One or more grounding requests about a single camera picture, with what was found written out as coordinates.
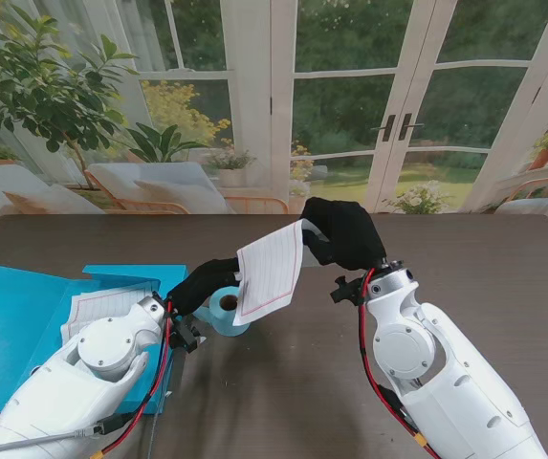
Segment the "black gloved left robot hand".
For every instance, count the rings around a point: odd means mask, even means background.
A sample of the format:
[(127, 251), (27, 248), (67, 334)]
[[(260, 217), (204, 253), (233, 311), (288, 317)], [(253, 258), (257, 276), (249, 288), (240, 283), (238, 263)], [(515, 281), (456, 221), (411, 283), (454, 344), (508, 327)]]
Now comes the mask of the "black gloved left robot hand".
[(187, 316), (196, 311), (213, 293), (225, 287), (237, 287), (239, 262), (236, 257), (212, 259), (203, 263), (181, 283), (168, 292), (165, 299), (168, 311)]

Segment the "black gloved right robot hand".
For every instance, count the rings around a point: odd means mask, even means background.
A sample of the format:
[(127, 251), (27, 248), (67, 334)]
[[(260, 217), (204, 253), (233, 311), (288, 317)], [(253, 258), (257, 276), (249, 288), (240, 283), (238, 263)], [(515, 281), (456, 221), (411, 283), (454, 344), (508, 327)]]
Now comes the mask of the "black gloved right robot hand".
[(387, 263), (384, 244), (368, 212), (357, 202), (309, 198), (301, 218), (315, 229), (302, 231), (303, 244), (321, 266), (370, 270)]

